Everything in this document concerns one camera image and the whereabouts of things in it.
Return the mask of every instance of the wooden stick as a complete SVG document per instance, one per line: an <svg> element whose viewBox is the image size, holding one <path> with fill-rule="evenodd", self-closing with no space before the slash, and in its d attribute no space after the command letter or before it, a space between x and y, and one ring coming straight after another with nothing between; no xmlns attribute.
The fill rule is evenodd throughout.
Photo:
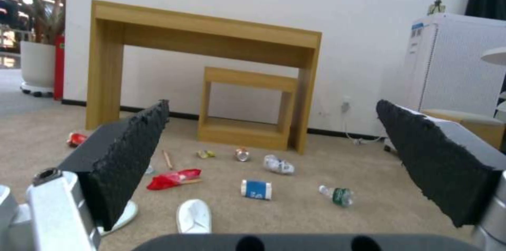
<svg viewBox="0 0 506 251"><path fill-rule="evenodd" d="M165 150L161 151L163 156L165 157L165 162L167 163L167 167L169 170L173 170L172 164L170 164L170 158L168 157L168 153Z"/></svg>
<svg viewBox="0 0 506 251"><path fill-rule="evenodd" d="M202 179L191 179L191 180L184 180L184 181L181 181L181 185L184 185L184 184L195 184L195 183L200 183L202 181Z"/></svg>

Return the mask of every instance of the white flip-flop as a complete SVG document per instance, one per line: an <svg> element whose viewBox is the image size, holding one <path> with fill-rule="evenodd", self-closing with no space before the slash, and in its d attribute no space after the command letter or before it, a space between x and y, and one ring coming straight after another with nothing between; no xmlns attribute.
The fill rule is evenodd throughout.
<svg viewBox="0 0 506 251"><path fill-rule="evenodd" d="M137 204L133 201L129 200L126 203L125 209L123 210L123 213L119 217L116 224L112 227L109 231L104 231L104 228L102 226L98 226L98 232L100 233L100 236L106 236L109 233L112 233L121 227L129 224L132 220L134 220L134 217L137 215L137 212L139 211L139 208L137 207Z"/></svg>
<svg viewBox="0 0 506 251"><path fill-rule="evenodd" d="M211 211L203 200L183 202L177 208L176 221L179 233L211 233Z"/></svg>

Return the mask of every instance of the electrical outlet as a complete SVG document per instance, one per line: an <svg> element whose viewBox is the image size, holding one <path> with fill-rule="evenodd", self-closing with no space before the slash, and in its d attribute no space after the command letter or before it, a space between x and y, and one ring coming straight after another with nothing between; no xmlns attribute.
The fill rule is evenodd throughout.
<svg viewBox="0 0 506 251"><path fill-rule="evenodd" d="M351 97L344 96L343 103L341 103L341 114L344 114L351 108Z"/></svg>

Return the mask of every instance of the can lid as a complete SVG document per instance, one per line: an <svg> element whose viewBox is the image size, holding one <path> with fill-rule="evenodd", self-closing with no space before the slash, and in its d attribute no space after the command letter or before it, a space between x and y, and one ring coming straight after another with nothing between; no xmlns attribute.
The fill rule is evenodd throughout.
<svg viewBox="0 0 506 251"><path fill-rule="evenodd" d="M245 179L242 180L242 183L241 183L241 195L242 196L246 195L246 184L247 184L247 181Z"/></svg>
<svg viewBox="0 0 506 251"><path fill-rule="evenodd" d="M265 183L265 199L270 200L272 198L272 184Z"/></svg>

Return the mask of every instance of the beige carpet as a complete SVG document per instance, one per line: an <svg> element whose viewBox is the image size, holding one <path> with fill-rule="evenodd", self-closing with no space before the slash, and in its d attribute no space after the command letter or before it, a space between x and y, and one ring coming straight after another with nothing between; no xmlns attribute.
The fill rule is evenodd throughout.
<svg viewBox="0 0 506 251"><path fill-rule="evenodd" d="M37 113L0 118L0 183L12 188L18 201L31 177L57 165L72 149L69 132L82 130L85 109L62 106ZM213 214L215 233L432 233L470 240L470 227L456 229L439 208L423 197L395 156L379 143L353 146L329 136L308 136L307 153L251 149L253 160L233 159L233 146L195 141L197 122L171 119L163 132L152 164L166 170L161 149L172 154L176 169L202 169L203 183L148 191L144 177L134 194L137 218L103 238L101 251L125 251L159 235L177 231L177 206L200 198ZM198 159L195 152L210 149L215 159ZM280 176L262 168L263 156L275 153L296 166L294 176ZM273 184L273 200L240 196L242 179ZM318 193L318 186L347 187L356 193L348 209L334 206Z"/></svg>

